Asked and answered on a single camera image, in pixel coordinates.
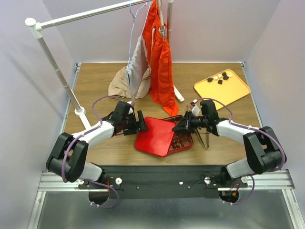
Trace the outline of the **red tin lid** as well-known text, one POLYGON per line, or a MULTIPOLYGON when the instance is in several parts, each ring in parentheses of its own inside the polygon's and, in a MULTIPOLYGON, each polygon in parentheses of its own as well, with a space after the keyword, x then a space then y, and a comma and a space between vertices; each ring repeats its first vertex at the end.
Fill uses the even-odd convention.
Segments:
POLYGON ((135 149, 159 157, 167 156, 174 136, 172 129, 175 123, 153 117, 146 117, 144 120, 148 131, 138 133, 135 149))

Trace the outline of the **metal tongs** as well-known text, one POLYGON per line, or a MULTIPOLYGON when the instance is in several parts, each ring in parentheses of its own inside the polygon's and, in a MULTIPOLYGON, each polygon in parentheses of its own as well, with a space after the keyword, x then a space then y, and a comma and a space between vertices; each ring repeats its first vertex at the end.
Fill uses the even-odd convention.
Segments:
POLYGON ((200 143, 202 144, 205 150, 209 149, 209 133, 206 129, 196 129, 195 135, 198 137, 200 143))

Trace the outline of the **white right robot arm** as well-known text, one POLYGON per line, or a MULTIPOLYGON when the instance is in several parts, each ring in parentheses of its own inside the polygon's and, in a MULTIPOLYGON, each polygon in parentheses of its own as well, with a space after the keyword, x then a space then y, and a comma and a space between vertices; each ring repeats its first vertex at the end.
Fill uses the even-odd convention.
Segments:
POLYGON ((216 99, 193 100, 193 109, 197 108, 197 103, 200 104, 202 114, 198 115, 193 110, 187 111, 172 131, 186 134, 194 133, 198 128, 205 128, 212 135, 243 144, 246 153, 244 159, 222 167, 221 171, 211 178, 212 181, 230 187, 237 178, 277 171, 286 163, 286 154, 271 127, 246 126, 234 122, 232 118, 220 118, 215 106, 218 103, 216 99))

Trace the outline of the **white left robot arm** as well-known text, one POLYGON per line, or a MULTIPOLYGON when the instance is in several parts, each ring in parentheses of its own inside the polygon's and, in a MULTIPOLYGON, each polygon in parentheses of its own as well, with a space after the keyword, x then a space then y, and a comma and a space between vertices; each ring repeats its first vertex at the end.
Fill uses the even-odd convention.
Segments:
POLYGON ((119 133, 133 135, 149 128, 142 111, 135 112, 124 101, 119 101, 113 112, 99 119, 97 124, 81 132, 61 133, 47 159, 46 169, 60 176, 63 182, 89 180, 94 188, 102 188, 106 177, 100 166, 86 162, 89 149, 119 133))

